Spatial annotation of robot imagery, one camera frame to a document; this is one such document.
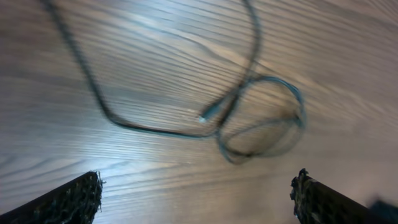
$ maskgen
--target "black cable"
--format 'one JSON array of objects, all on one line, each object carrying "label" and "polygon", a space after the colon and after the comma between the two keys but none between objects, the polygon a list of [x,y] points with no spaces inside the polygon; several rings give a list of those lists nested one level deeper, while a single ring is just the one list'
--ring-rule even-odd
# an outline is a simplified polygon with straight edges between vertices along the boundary
[{"label": "black cable", "polygon": [[[249,2],[249,0],[242,0],[244,7],[248,11],[248,14],[250,16],[250,19],[252,21],[253,27],[253,42],[251,46],[251,53],[249,54],[248,57],[248,64],[244,67],[243,71],[243,79],[239,83],[239,85],[232,89],[228,94],[226,94],[224,97],[220,98],[218,101],[212,103],[207,109],[204,110],[204,112],[200,116],[200,120],[202,122],[207,121],[214,117],[214,115],[219,114],[221,112],[221,106],[224,104],[228,104],[227,108],[223,111],[223,114],[221,115],[221,118],[217,122],[216,126],[214,129],[206,134],[188,134],[188,133],[182,133],[178,131],[169,131],[169,130],[163,130],[163,129],[155,129],[155,128],[148,128],[145,126],[140,126],[136,123],[132,123],[122,117],[120,117],[118,114],[114,113],[113,110],[108,106],[104,95],[102,94],[100,85],[95,79],[95,76],[93,75],[93,72],[90,68],[89,63],[87,62],[83,52],[81,51],[80,47],[78,46],[78,43],[75,41],[73,34],[70,32],[67,24],[65,23],[63,17],[58,11],[58,8],[56,5],[53,3],[53,0],[41,0],[46,8],[46,10],[49,12],[49,14],[52,17],[52,20],[56,24],[59,32],[61,33],[62,39],[64,42],[67,44],[67,46],[70,48],[72,51],[72,54],[77,62],[77,64],[80,66],[80,69],[82,72],[85,74],[85,77],[87,79],[87,83],[89,84],[95,99],[101,108],[101,111],[105,115],[105,117],[114,123],[117,126],[120,126],[122,128],[126,128],[132,131],[138,131],[141,133],[150,133],[150,134],[158,134],[162,136],[170,136],[170,137],[178,137],[178,138],[193,138],[193,139],[201,139],[201,138],[208,138],[215,136],[217,138],[217,142],[220,148],[220,152],[222,155],[225,157],[225,159],[231,163],[242,163],[246,161],[248,158],[254,157],[254,156],[261,156],[263,153],[261,152],[256,152],[256,153],[242,153],[237,150],[231,149],[227,144],[226,141],[224,140],[221,136],[221,130],[224,127],[224,125],[228,122],[229,118],[233,115],[233,113],[236,111],[236,108],[238,107],[239,101],[244,93],[244,91],[250,87],[252,84],[258,83],[258,82],[272,82],[272,83],[278,83],[281,84],[285,87],[287,87],[294,95],[296,100],[299,102],[299,108],[298,108],[298,113],[292,117],[292,118],[279,118],[279,119],[272,119],[272,120],[265,120],[261,122],[261,125],[272,125],[275,123],[288,123],[288,124],[296,124],[299,128],[299,136],[301,136],[302,130],[305,127],[305,110],[304,110],[304,105],[303,105],[303,98],[301,96],[301,93],[299,90],[279,79],[276,77],[268,77],[268,76],[262,76],[260,78],[255,78],[254,77],[254,69],[257,65],[257,58],[259,56],[259,52],[261,49],[261,25],[259,22],[258,17],[256,16],[256,12]],[[252,128],[255,128],[257,126],[253,126],[250,128],[245,129],[244,131],[249,131]]]}]

